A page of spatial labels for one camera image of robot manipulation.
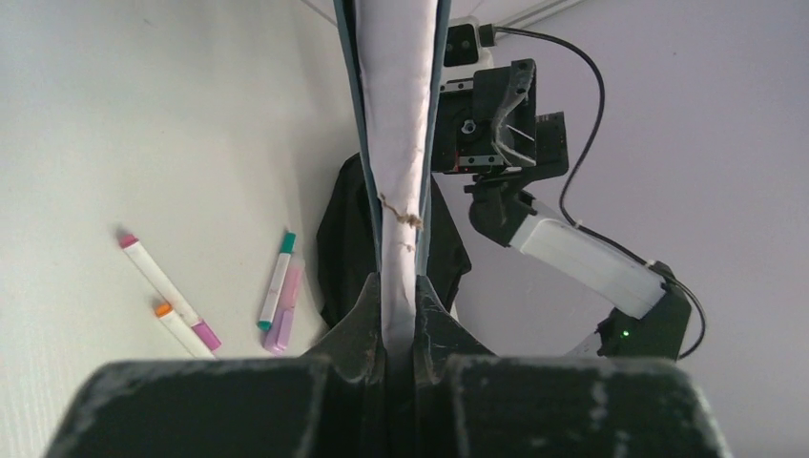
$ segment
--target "white paper strip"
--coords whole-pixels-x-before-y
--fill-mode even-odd
[[[365,128],[382,224],[382,332],[392,359],[415,329],[416,232],[438,0],[357,0]]]

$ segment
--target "marker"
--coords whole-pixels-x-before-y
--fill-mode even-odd
[[[270,289],[267,290],[267,298],[261,308],[258,326],[262,331],[269,331],[273,327],[273,317],[276,314],[280,289],[283,286],[283,279],[286,277],[286,269],[292,257],[292,248],[295,246],[295,234],[287,232],[283,236],[283,243],[280,246],[280,254],[276,261],[276,270],[270,280]]]
[[[166,302],[155,310],[155,314],[160,318],[166,328],[174,334],[175,338],[191,353],[191,356],[200,359],[214,360],[217,357],[205,346],[202,339],[188,327],[188,324],[179,314]]]
[[[191,308],[191,305],[182,294],[176,289],[176,286],[160,269],[155,260],[149,256],[149,252],[140,243],[140,240],[132,234],[123,237],[118,244],[124,253],[129,256],[129,259],[137,267],[141,274],[146,277],[146,280],[160,293],[160,296],[168,302],[174,310],[182,317],[182,320],[190,327],[205,345],[211,350],[216,350],[222,345],[214,331],[205,323],[205,321]]]
[[[283,287],[280,291],[278,309],[273,317],[275,324],[264,339],[264,349],[276,355],[280,355],[286,350],[289,338],[292,335],[295,302],[298,299],[298,292],[301,290],[305,265],[301,255],[295,255],[290,260],[286,279],[284,279]]]

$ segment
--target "black cloth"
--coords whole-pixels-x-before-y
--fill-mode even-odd
[[[430,177],[432,213],[427,277],[448,311],[461,276],[472,269],[461,235]],[[329,327],[339,323],[360,296],[369,274],[376,272],[373,231],[360,155],[340,169],[334,192],[318,228],[318,283],[323,293],[321,315]]]

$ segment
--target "black cable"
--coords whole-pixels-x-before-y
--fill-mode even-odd
[[[598,113],[595,115],[595,122],[592,125],[592,130],[590,132],[590,136],[587,138],[587,143],[584,145],[584,149],[582,150],[581,155],[578,159],[576,159],[575,164],[573,164],[572,170],[570,170],[570,175],[568,179],[565,181],[565,185],[562,187],[562,193],[559,195],[559,211],[562,213],[562,216],[565,217],[568,224],[578,228],[581,232],[587,234],[590,237],[595,239],[599,239],[609,246],[615,248],[616,250],[620,251],[630,259],[634,260],[635,262],[639,263],[640,265],[647,266],[647,262],[643,260],[643,258],[637,256],[632,250],[625,247],[624,245],[618,243],[617,241],[610,239],[607,236],[603,236],[591,228],[578,224],[573,217],[568,213],[568,209],[565,208],[565,198],[568,195],[568,190],[570,189],[570,184],[573,182],[573,178],[581,168],[584,159],[587,158],[587,154],[590,152],[590,147],[592,146],[592,142],[595,140],[596,134],[598,134],[598,128],[601,127],[601,118],[604,117],[604,106],[606,105],[606,96],[605,96],[605,89],[604,89],[604,77],[601,76],[601,71],[598,70],[598,66],[595,65],[595,61],[590,58],[586,52],[583,52],[571,42],[565,41],[561,38],[557,38],[553,35],[548,35],[545,33],[540,33],[537,31],[524,31],[522,29],[512,29],[509,27],[494,27],[494,31],[502,32],[502,33],[509,33],[512,35],[523,35],[529,38],[536,38],[539,40],[549,41],[550,43],[555,43],[563,48],[567,48],[568,50],[574,52],[576,55],[582,58],[587,65],[592,70],[592,74],[595,76],[595,81],[598,83]],[[682,360],[683,358],[688,357],[692,353],[694,353],[699,346],[702,344],[702,340],[705,338],[705,331],[708,328],[708,321],[705,318],[705,310],[702,308],[702,304],[699,302],[699,299],[696,298],[694,292],[689,289],[685,284],[680,282],[679,280],[675,279],[670,275],[663,275],[667,282],[673,284],[677,288],[679,288],[691,301],[696,309],[696,312],[699,314],[699,322],[700,322],[700,329],[699,329],[699,336],[696,338],[691,347],[688,350],[684,351],[682,354],[679,355],[677,359]]]

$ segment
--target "white tabletop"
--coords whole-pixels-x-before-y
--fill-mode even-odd
[[[358,149],[331,24],[292,1],[11,2],[0,59],[0,456],[40,453],[100,365],[188,356],[120,228],[222,358],[270,356],[255,321],[297,233],[288,354],[322,334],[315,236]]]

